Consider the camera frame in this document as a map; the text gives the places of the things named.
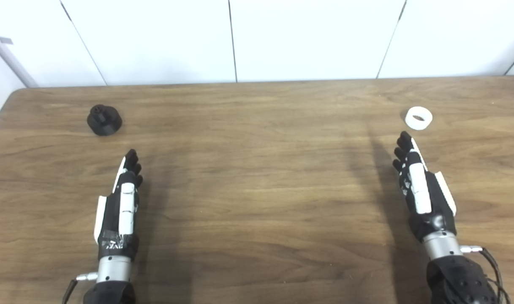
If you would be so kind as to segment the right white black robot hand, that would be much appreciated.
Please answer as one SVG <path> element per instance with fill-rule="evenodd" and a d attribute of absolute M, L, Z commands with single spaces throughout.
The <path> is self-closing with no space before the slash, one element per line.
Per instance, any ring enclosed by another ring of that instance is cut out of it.
<path fill-rule="evenodd" d="M 442 173 L 427 169 L 415 139 L 406 131 L 396 143 L 392 165 L 410 213 L 411 232 L 419 242 L 431 233 L 457 235 L 455 204 Z"/>

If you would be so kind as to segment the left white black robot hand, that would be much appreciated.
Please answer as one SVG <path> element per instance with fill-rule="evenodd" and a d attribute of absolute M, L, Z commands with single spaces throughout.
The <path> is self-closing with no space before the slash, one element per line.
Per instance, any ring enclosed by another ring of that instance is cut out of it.
<path fill-rule="evenodd" d="M 129 150 L 120 162 L 112 192 L 98 197 L 93 238 L 99 260 L 122 256 L 133 261 L 136 257 L 140 245 L 135 226 L 139 187 L 143 183 L 141 169 L 136 150 Z"/>

